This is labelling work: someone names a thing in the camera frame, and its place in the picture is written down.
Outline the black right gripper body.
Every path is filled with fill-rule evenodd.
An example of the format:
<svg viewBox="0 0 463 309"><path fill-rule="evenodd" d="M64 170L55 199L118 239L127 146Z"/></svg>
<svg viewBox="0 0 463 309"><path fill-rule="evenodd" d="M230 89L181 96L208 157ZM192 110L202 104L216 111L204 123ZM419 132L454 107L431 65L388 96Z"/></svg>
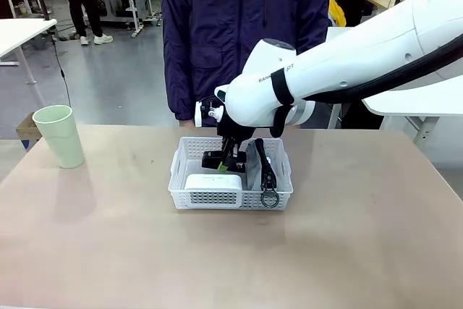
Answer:
<svg viewBox="0 0 463 309"><path fill-rule="evenodd" d="M217 135L222 137L224 142L242 143L249 140L254 131L254 127L237 124L227 113L222 116L220 121L217 121Z"/></svg>

